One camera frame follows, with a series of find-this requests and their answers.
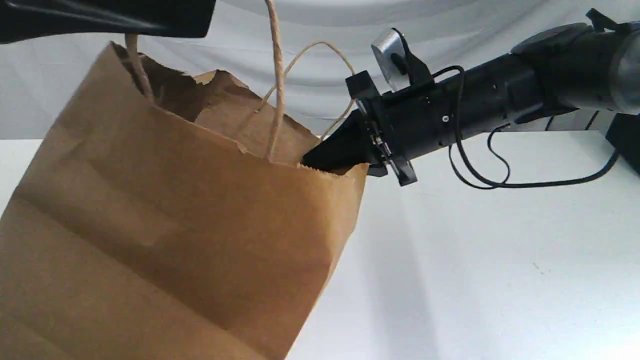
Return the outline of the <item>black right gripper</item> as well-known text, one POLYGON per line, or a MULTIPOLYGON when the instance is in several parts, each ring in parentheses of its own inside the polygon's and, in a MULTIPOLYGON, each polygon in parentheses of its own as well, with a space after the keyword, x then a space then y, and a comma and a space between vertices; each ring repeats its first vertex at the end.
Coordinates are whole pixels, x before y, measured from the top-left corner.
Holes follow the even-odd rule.
POLYGON ((435 75, 398 92, 380 93, 368 71, 346 79, 356 109, 301 164, 326 173, 369 165, 369 175, 392 171, 402 187, 418 181, 412 161, 446 145, 461 112, 463 71, 439 83, 435 75))

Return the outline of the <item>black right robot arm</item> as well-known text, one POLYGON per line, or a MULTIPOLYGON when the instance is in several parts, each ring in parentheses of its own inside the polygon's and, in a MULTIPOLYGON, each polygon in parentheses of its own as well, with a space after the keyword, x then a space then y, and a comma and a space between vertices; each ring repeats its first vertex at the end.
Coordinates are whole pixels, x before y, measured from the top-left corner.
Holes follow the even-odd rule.
POLYGON ((430 71, 391 28, 372 45, 391 91, 368 71, 346 79, 357 109, 302 157, 320 171, 369 164, 401 186, 418 180, 411 161, 510 123, 578 109, 639 112, 639 23, 569 23, 544 30, 469 70, 430 71))

